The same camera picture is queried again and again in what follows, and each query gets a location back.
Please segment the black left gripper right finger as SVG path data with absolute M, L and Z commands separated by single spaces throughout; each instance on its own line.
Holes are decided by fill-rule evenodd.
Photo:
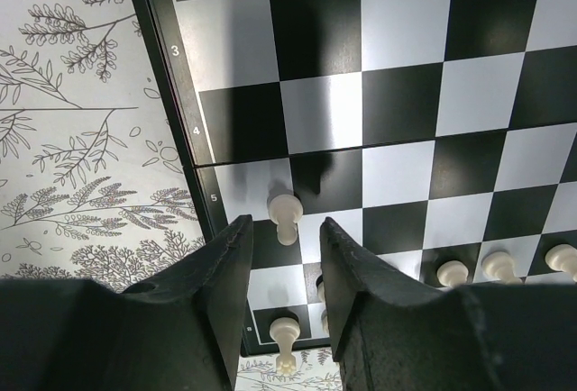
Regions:
M 573 285 L 443 292 L 320 228 L 330 344 L 346 390 L 573 390 Z

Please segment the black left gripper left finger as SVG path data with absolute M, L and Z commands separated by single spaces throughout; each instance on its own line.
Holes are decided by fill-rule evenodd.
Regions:
M 2 389 L 233 389 L 252 247 L 242 215 L 120 293 L 91 279 L 3 280 Z

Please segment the white pawn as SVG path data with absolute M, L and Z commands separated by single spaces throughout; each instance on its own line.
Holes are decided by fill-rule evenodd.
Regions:
M 298 222 L 304 210 L 300 200 L 294 195 L 277 195 L 269 204 L 270 219 L 277 225 L 280 244 L 290 246 L 298 239 Z

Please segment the black and grey chessboard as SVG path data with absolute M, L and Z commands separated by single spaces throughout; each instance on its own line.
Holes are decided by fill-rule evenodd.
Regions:
M 513 259 L 526 283 L 566 283 L 547 252 L 576 242 L 576 0 L 269 0 L 298 239 L 269 217 L 272 159 L 218 159 L 206 109 L 239 87 L 199 91 L 186 22 L 202 0 L 133 0 L 207 238 L 253 220 L 243 354 L 276 350 L 270 324 L 300 325 L 299 349 L 326 345 L 320 227 L 335 220 L 406 275 L 438 286 L 457 260 Z

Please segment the floral tablecloth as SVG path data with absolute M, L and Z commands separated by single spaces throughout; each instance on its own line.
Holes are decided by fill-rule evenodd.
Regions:
M 218 159 L 272 159 L 291 185 L 269 0 L 202 0 L 186 22 Z M 129 0 L 1 0 L 1 275 L 122 290 L 202 245 L 182 159 Z

